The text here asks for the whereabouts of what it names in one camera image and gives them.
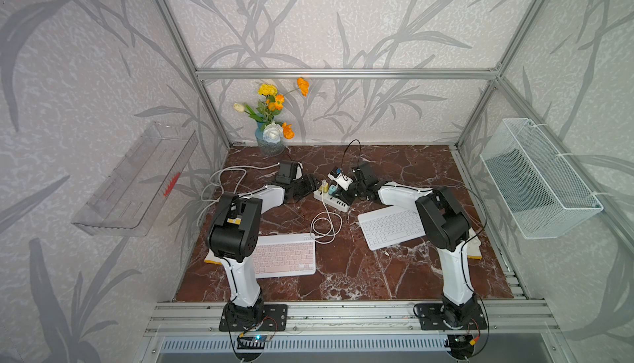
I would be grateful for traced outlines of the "white power strip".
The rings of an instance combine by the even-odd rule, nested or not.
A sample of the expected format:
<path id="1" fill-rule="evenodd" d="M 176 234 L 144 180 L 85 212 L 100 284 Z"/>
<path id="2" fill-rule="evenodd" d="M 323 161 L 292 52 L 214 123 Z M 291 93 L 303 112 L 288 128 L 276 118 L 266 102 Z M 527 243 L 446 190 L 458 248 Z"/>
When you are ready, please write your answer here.
<path id="1" fill-rule="evenodd" d="M 317 190 L 313 192 L 313 196 L 316 200 L 322 201 L 325 205 L 330 206 L 341 212 L 348 213 L 350 209 L 349 204 L 346 204 L 340 198 L 329 195 L 327 192 Z"/>

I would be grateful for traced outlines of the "white wireless keyboard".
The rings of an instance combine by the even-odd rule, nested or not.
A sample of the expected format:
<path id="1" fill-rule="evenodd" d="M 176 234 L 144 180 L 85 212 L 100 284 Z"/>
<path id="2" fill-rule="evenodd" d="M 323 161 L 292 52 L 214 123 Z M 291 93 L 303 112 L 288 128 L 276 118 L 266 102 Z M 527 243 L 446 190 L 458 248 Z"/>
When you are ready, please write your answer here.
<path id="1" fill-rule="evenodd" d="M 371 251 L 425 236 L 419 214 L 397 206 L 360 214 L 358 222 Z"/>

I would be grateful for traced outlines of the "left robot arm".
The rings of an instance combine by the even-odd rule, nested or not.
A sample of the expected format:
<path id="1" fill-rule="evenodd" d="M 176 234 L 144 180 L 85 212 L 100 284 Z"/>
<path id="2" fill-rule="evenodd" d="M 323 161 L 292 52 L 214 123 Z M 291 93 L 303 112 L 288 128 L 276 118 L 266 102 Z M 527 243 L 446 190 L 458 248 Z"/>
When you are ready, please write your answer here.
<path id="1" fill-rule="evenodd" d="M 264 318 L 262 290 L 250 258 L 259 239 L 261 214 L 317 191 L 320 180 L 296 161 L 278 163 L 277 176 L 248 193 L 225 192 L 206 233 L 206 245 L 226 270 L 231 297 L 226 314 L 258 323 Z"/>

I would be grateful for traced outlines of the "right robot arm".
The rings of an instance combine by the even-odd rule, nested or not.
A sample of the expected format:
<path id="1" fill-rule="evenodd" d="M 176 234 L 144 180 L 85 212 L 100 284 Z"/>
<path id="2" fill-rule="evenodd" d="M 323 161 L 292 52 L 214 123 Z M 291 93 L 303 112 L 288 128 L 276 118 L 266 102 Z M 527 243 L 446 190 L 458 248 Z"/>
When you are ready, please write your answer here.
<path id="1" fill-rule="evenodd" d="M 382 181 L 368 163 L 354 168 L 352 178 L 339 168 L 334 168 L 328 178 L 354 199 L 378 200 L 384 205 L 415 212 L 429 242 L 439 252 L 444 312 L 463 319 L 475 311 L 477 299 L 468 276 L 467 257 L 462 252 L 472 225 L 447 186 L 418 188 Z"/>

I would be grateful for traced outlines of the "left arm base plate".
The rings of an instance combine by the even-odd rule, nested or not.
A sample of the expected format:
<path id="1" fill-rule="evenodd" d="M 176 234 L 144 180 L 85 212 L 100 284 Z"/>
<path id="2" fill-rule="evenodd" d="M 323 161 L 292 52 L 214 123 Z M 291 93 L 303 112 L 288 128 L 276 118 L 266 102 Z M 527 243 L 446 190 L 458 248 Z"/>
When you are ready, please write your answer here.
<path id="1" fill-rule="evenodd" d="M 287 326 L 288 305 L 255 305 L 241 307 L 228 303 L 222 312 L 219 331 L 237 333 L 258 331 L 284 331 Z"/>

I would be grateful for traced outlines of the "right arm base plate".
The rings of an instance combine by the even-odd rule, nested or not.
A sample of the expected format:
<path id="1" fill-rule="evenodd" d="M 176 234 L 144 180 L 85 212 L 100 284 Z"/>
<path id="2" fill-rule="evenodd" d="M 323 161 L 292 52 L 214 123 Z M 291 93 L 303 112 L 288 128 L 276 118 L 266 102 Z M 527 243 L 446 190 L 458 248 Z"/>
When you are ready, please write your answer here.
<path id="1" fill-rule="evenodd" d="M 421 303 L 413 308 L 422 330 L 487 330 L 489 325 L 482 307 L 475 300 L 464 305 Z"/>

